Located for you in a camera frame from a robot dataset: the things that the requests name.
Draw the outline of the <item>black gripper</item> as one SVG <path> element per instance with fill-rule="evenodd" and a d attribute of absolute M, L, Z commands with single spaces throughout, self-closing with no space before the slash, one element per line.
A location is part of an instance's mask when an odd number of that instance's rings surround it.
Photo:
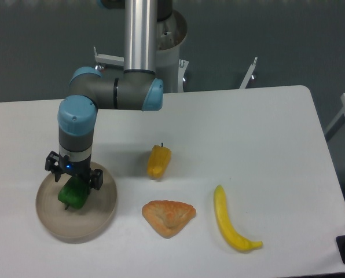
<path fill-rule="evenodd" d="M 54 181 L 58 182 L 63 173 L 71 176 L 89 177 L 88 190 L 99 191 L 103 185 L 103 171 L 101 169 L 92 170 L 90 167 L 91 156 L 78 162 L 71 161 L 69 156 L 59 156 L 51 151 L 45 160 L 45 170 L 54 175 Z"/>

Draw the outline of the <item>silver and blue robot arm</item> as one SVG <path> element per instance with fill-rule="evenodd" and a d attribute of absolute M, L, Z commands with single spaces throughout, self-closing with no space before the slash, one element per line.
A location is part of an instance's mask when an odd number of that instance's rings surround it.
<path fill-rule="evenodd" d="M 87 193 L 103 183 L 103 171 L 90 166 L 98 110 L 162 108 L 163 81 L 156 77 L 155 67 L 157 24 L 173 13 L 172 1 L 100 1 L 100 5 L 125 11 L 123 77 L 108 81 L 92 67 L 74 72 L 70 95 L 57 114 L 59 152 L 49 153 L 45 162 L 55 181 L 68 174 Z"/>

